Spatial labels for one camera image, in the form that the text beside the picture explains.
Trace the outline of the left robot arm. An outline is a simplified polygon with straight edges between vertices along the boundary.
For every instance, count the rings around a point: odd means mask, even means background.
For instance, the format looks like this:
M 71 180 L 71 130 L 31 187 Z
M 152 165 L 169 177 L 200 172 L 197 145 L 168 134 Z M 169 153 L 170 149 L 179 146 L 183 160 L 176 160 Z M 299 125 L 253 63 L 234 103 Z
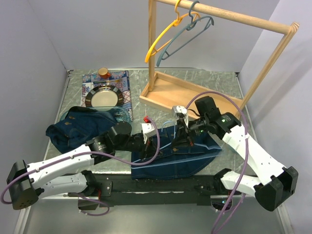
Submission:
M 154 123 L 143 123 L 142 131 L 132 134 L 128 122 L 118 122 L 103 134 L 81 146 L 49 160 L 27 164 L 15 162 L 7 178 L 7 186 L 0 195 L 3 204 L 21 210 L 39 199 L 61 193 L 82 196 L 93 195 L 97 182 L 92 172 L 79 169 L 97 165 L 110 159 L 132 165 L 132 162 L 115 156 L 116 151 L 141 153 L 147 165 L 160 153 L 160 135 Z

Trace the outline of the light blue wire hanger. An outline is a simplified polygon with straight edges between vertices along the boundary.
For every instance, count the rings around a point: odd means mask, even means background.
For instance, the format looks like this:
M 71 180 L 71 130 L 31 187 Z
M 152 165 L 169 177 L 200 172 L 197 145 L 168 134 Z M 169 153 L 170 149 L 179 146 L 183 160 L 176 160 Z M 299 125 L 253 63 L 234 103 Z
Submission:
M 159 169 L 161 167 L 177 166 L 180 170 L 200 171 L 210 164 L 222 151 L 212 137 L 203 133 L 194 137 L 193 147 L 171 148 L 171 142 L 176 136 L 176 126 L 170 121 L 170 126 L 159 128 L 160 151 L 157 158 L 144 166 L 132 166 L 131 170 L 137 173 L 140 169 Z

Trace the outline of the blue denim skirt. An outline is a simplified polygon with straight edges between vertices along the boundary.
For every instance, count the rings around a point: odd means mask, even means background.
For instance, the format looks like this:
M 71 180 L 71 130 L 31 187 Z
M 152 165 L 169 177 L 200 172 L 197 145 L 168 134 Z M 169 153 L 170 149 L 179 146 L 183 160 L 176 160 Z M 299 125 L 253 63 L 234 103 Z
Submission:
M 171 180 L 193 176 L 210 164 L 222 151 L 207 133 L 195 137 L 195 145 L 192 147 L 172 148 L 174 129 L 174 126 L 159 129 L 160 152 L 157 158 L 147 165 L 132 166 L 132 179 Z

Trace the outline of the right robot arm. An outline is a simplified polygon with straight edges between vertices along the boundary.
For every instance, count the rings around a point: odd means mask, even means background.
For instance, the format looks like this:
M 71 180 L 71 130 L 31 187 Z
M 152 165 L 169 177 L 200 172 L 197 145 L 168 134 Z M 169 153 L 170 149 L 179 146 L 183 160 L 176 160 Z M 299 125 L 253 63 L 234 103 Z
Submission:
M 195 146 L 195 137 L 204 133 L 216 135 L 229 145 L 255 172 L 255 176 L 240 175 L 223 169 L 214 176 L 213 187 L 219 194 L 236 190 L 255 197 L 267 211 L 274 211 L 295 192 L 298 171 L 286 167 L 269 155 L 245 130 L 245 126 L 231 113 L 222 114 L 210 96 L 195 101 L 199 118 L 189 120 L 183 106 L 173 106 L 177 118 L 176 136 L 172 147 Z

